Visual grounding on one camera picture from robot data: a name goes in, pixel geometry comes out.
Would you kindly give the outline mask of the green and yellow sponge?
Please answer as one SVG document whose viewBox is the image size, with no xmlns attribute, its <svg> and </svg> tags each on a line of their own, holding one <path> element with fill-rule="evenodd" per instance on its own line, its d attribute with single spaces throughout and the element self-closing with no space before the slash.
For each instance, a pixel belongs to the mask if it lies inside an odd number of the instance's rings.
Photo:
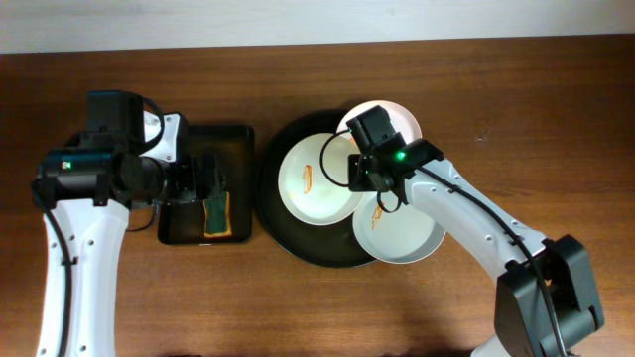
<svg viewBox="0 0 635 357">
<path fill-rule="evenodd" d="M 203 209 L 205 238 L 216 239 L 232 235 L 230 195 L 227 191 L 222 191 L 217 197 L 206 199 L 203 202 Z"/>
</svg>

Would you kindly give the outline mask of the grey plate with sauce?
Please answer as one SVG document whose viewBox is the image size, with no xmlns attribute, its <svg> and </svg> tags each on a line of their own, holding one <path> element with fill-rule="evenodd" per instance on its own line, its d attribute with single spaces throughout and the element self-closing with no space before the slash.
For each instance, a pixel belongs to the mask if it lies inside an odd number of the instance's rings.
<svg viewBox="0 0 635 357">
<path fill-rule="evenodd" d="M 377 260 L 410 264 L 432 255 L 446 231 L 412 205 L 386 213 L 375 193 L 367 193 L 353 213 L 353 234 L 359 245 Z"/>
</svg>

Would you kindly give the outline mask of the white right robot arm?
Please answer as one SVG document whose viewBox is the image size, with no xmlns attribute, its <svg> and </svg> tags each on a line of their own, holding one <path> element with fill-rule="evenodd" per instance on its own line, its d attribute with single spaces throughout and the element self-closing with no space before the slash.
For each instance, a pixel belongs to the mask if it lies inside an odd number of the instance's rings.
<svg viewBox="0 0 635 357">
<path fill-rule="evenodd" d="M 494 335 L 475 356 L 568 356 L 604 324 L 588 253 L 480 193 L 431 143 L 384 143 L 348 158 L 356 191 L 393 192 L 449 233 L 496 284 Z"/>
</svg>

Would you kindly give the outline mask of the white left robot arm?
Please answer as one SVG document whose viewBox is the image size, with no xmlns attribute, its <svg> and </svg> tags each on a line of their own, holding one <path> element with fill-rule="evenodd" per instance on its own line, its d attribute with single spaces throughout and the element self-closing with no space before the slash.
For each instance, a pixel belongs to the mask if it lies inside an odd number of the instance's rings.
<svg viewBox="0 0 635 357">
<path fill-rule="evenodd" d="M 112 356 L 118 262 L 136 209 L 199 203 L 223 187 L 212 155 L 185 151 L 188 121 L 148 111 L 77 133 L 32 183 L 48 244 L 37 353 Z"/>
</svg>

